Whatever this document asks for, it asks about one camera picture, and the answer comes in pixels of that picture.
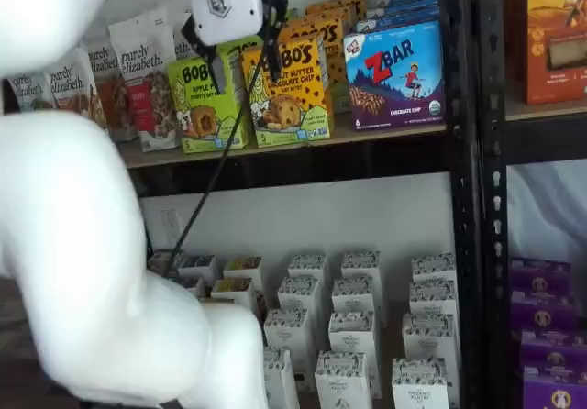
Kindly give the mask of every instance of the green box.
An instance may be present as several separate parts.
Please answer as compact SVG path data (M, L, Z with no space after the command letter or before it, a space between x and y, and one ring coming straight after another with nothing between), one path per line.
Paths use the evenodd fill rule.
M173 102L183 132L182 148L186 154L224 149L243 105L244 114L231 148L241 149L251 138L250 112L245 101L238 51L220 51L218 59L224 71L222 94L216 93L208 66L202 59L183 59L168 67ZM222 78L217 79L219 83L223 82Z

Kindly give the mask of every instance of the orange box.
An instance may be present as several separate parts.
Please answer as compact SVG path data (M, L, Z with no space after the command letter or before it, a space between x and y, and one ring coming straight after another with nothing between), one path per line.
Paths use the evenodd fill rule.
M367 0L328 0L320 3L314 3L305 8L305 13L311 15L313 13L328 10L330 8L337 8L342 6L355 6L357 10L357 18L364 19L367 11Z
M587 0L527 0L526 100L587 95Z

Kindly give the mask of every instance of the yellow box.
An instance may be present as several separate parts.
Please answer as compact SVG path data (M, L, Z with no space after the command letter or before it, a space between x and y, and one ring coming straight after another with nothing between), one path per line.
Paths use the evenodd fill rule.
M343 10L332 10L307 17L292 19L280 33L280 40L320 34L327 52L328 79L334 101L334 112L339 114L349 110L349 80L342 39L349 33L347 14Z
M367 0L328 0L320 3L314 3L305 8L305 13L311 15L322 10L328 10L329 8L337 8L341 6L353 5L357 9L357 18L364 19L365 12L367 11Z
M248 88L260 52L261 47L254 47L241 55ZM284 40L279 53L279 82L271 80L263 64L249 98L259 147L329 138L334 119L322 35Z

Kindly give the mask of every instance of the wooden shelf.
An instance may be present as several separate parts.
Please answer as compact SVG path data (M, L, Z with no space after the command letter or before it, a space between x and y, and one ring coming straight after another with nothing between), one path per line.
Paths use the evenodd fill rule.
M378 140L382 138L398 138L406 136L419 136L425 134L440 133L446 131L446 128L441 125L425 126L425 127L406 127L393 130L364 130L357 131L349 124L349 117L347 123L337 120L334 133L331 138L324 140L309 141L306 143L294 143L291 145L282 145L272 148L257 148L256 145L246 147L244 149L233 149L229 152L229 157L241 157L246 155L264 154L268 152L276 152L282 150L292 150L301 148L319 148L322 146L332 146L344 143L353 143L359 141ZM181 149L167 149L153 152L142 152L138 140L128 143L122 143L118 146L120 155L127 164L129 169L144 168L149 166L160 166L170 163L181 163L197 160L213 160L218 159L222 155L222 151L203 152L198 154L183 154Z
M557 104L527 105L523 84L516 81L506 83L505 118L508 122L578 113L587 113L587 98Z

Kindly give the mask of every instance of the electrical outlet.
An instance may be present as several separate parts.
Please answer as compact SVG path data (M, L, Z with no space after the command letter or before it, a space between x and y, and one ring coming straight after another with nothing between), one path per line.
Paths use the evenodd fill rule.
M163 227L165 228L167 243L171 248L175 246L182 234L180 217L177 215L177 210L175 209L161 210L161 220L163 221Z

